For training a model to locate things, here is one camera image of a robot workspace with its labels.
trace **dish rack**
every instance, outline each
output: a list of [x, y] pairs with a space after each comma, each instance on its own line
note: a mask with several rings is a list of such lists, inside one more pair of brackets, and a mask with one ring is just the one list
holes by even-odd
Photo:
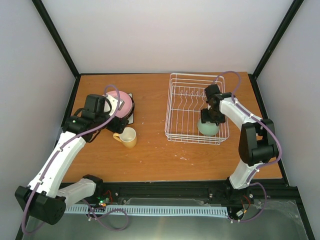
[[[197, 123], [201, 109], [206, 103], [205, 88], [212, 84], [216, 75], [172, 73], [170, 75], [168, 104], [165, 119], [165, 135], [168, 141], [220, 145], [229, 137], [228, 118], [219, 125], [215, 136], [204, 136], [199, 132]], [[225, 79], [220, 76], [216, 82], [225, 93]]]

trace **wooden tabletop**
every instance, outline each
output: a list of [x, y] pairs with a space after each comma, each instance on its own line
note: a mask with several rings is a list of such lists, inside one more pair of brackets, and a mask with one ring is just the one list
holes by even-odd
[[[236, 97], [252, 113], [261, 116], [247, 73], [240, 75], [242, 84]], [[77, 182], [86, 174], [100, 177], [104, 182], [202, 181], [229, 177], [240, 160], [239, 129], [229, 121], [230, 136], [220, 145], [168, 141], [165, 122], [169, 79], [170, 74], [166, 73], [82, 76], [73, 112], [84, 106], [87, 95], [102, 95], [108, 84], [132, 93], [135, 109], [130, 127], [137, 132], [137, 144], [132, 149], [126, 148], [113, 139], [112, 132], [101, 131], [76, 156], [63, 182]], [[225, 91], [231, 92], [237, 82], [237, 76], [227, 74]], [[281, 177], [277, 164], [261, 169], [255, 176]]]

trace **wall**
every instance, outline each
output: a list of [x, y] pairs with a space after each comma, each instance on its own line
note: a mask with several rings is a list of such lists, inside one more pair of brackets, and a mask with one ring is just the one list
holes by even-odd
[[320, 239], [320, 1], [304, 1], [258, 78], [283, 146], [290, 184], [298, 186], [315, 239]]
[[74, 78], [31, 0], [0, 7], [0, 233], [15, 239], [22, 210], [14, 193], [48, 158]]
[[44, 0], [81, 73], [252, 73], [292, 0]]

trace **white perforated strip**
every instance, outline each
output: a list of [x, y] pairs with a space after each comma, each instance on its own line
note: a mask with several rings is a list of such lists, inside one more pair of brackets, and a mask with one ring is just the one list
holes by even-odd
[[[129, 216], [200, 216], [226, 218], [227, 208], [221, 206], [132, 206], [109, 205], [104, 209], [97, 209], [95, 213], [108, 213], [114, 209], [122, 209]], [[84, 204], [75, 204], [65, 210], [66, 214], [87, 214], [88, 207]], [[123, 215], [122, 212], [112, 212], [111, 215]]]

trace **yellow mug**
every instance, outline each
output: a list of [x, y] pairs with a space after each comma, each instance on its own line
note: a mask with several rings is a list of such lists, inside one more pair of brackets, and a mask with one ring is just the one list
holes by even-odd
[[114, 133], [113, 138], [130, 149], [137, 143], [137, 133], [132, 127], [125, 127], [121, 134]]

